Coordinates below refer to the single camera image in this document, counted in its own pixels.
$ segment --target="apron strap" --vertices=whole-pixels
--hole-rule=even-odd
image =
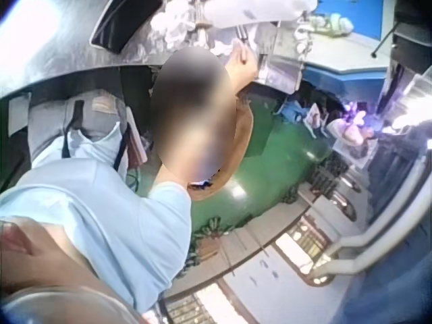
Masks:
[[[68,133],[71,130],[71,128],[79,130],[82,126],[82,118],[84,115],[84,101],[83,100],[77,100],[74,104],[74,112],[72,114],[72,119],[69,122],[69,124],[66,126],[66,128],[63,129],[64,133],[64,140],[63,140],[63,148],[61,149],[61,158],[67,159],[70,158],[70,151],[69,151],[69,144],[68,144]],[[121,137],[120,141],[120,148],[117,153],[117,156],[115,157],[113,168],[116,171],[119,171],[120,162],[122,161],[122,157],[126,151],[126,148],[128,146],[128,141],[130,137],[130,124],[128,123],[128,126],[126,127],[125,132],[123,133],[123,136]]]
[[[68,133],[72,127],[80,129],[82,125],[82,116],[84,115],[84,101],[77,100],[74,104],[74,112],[72,114],[72,119],[66,128],[63,130],[64,140],[63,148],[61,149],[61,158],[66,159],[70,157],[69,144],[68,144]]]
[[[128,123],[128,125],[126,126],[126,130],[124,131],[123,136],[121,137],[119,152],[117,153],[117,156],[115,157],[114,160],[113,168],[116,171],[119,171],[120,162],[122,161],[122,157],[128,147],[129,137],[130,137],[130,125]]]

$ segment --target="wire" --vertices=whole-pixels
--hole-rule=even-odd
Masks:
[[[138,169],[131,169],[129,172],[126,174],[126,184],[133,192],[137,192],[140,185],[140,172]],[[129,183],[128,177],[132,178],[132,183]]]

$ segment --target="light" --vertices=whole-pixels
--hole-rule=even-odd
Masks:
[[[396,131],[391,126],[384,127],[382,132],[385,134],[395,134],[396,133]]]
[[[244,191],[244,189],[240,185],[237,185],[234,188],[232,188],[232,196],[235,199],[244,198],[246,196],[246,191]]]
[[[349,182],[346,178],[342,177],[340,178],[342,180],[343,183],[345,183],[348,187],[352,188],[353,185],[351,182]]]
[[[50,1],[19,1],[0,25],[0,74],[22,73],[58,25],[59,13]]]
[[[231,194],[235,199],[243,199],[246,197],[246,191],[244,191],[243,187],[234,179],[230,179],[225,187],[231,191]]]
[[[399,130],[405,126],[416,126],[421,122],[432,119],[432,96],[417,97],[406,103],[407,112],[397,117],[391,125],[393,129]]]
[[[300,232],[296,232],[292,236],[292,238],[294,239],[294,241],[298,241],[301,237],[302,237],[302,234]]]
[[[315,160],[315,159],[317,159],[317,157],[316,157],[313,153],[311,153],[311,152],[309,152],[309,151],[306,152],[306,155],[307,155],[307,157],[308,157],[309,159],[311,159],[311,160]]]

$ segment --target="railing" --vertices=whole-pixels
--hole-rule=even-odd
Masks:
[[[312,278],[325,275],[354,275],[376,263],[395,248],[422,220],[431,207],[432,174],[422,184],[421,189],[405,209],[400,218],[370,247],[352,260],[333,260],[315,268]]]

